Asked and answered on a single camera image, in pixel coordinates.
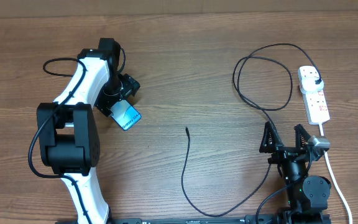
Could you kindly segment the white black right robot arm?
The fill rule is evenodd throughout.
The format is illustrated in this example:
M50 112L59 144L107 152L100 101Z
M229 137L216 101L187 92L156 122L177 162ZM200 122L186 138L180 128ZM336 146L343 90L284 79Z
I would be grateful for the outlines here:
M330 223L328 208L331 182L322 176L309 175L311 165L330 148L324 136L312 136L298 124L295 130L295 146L286 147L272 122L264 127L260 152L270 154L268 163L276 165L285 185L270 194L259 205L255 213L256 223ZM278 209L273 215L261 215L262 207L275 196L286 192L288 207Z

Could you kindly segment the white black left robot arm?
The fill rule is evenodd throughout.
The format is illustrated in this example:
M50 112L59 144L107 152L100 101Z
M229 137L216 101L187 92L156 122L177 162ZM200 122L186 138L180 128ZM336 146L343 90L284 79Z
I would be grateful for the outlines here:
M113 223L101 193L96 166L99 141L93 108L125 131L141 114L128 102L140 83L123 73L124 49L113 38L102 38L96 49L83 49L73 60L76 71L64 91L37 108L37 127L29 146L28 164L42 178L61 179L78 218L75 223Z

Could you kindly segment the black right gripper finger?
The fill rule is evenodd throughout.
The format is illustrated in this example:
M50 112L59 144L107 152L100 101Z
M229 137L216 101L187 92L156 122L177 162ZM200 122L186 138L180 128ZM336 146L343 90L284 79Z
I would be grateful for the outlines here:
M301 125L297 124L294 127L295 130L295 144L297 149L303 149L306 145L308 145L308 140L310 139L310 135L306 131L306 129Z
M270 121L265 123L264 135L260 143L259 152L274 153L283 147L282 140Z

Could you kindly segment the blue Galaxy smartphone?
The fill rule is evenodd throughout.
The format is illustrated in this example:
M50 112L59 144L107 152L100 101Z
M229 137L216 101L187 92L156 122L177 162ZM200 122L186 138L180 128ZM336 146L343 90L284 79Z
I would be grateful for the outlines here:
M111 107L111 117L124 130L128 131L141 118L141 114L127 101L121 100Z

